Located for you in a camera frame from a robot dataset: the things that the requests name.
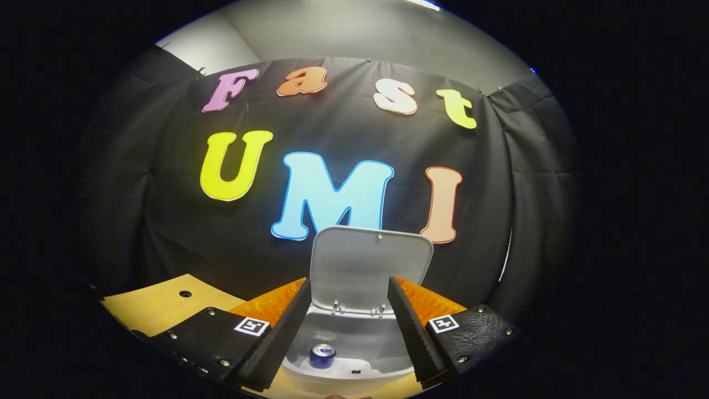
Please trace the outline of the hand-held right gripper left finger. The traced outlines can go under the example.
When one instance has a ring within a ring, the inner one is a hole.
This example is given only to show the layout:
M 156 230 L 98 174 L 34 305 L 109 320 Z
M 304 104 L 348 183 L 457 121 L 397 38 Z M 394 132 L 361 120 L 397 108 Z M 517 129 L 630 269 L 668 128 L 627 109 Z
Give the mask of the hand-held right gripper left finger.
M 206 306 L 157 334 L 133 333 L 185 368 L 233 388 L 269 389 L 311 305 L 301 278 L 232 310 Z

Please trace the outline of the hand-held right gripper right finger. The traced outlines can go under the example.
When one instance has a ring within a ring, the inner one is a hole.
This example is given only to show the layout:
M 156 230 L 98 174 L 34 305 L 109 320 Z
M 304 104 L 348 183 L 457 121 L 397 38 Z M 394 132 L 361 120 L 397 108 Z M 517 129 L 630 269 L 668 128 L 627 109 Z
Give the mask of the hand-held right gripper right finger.
M 468 374 L 521 333 L 488 305 L 466 308 L 400 276 L 388 279 L 388 301 L 423 389 Z

